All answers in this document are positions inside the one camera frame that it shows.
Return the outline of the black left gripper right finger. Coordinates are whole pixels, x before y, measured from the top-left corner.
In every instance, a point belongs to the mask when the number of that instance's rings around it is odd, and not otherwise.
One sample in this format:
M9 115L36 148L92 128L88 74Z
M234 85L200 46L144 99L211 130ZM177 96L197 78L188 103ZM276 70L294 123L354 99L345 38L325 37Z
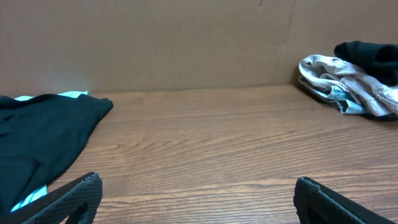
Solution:
M294 206L301 224L395 224L309 177L297 179Z

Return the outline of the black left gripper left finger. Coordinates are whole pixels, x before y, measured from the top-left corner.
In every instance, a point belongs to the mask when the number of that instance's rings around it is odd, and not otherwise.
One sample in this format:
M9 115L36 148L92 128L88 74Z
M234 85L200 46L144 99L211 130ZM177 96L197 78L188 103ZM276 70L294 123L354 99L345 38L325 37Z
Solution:
M1 224L92 224L103 182L89 172L1 219Z

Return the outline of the black t-shirt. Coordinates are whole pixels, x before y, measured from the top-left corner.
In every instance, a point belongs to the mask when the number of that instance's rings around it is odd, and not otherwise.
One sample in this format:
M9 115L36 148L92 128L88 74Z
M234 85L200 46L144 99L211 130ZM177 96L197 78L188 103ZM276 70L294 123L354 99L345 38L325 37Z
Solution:
M113 108L107 98L45 94L1 97L1 217L63 174Z

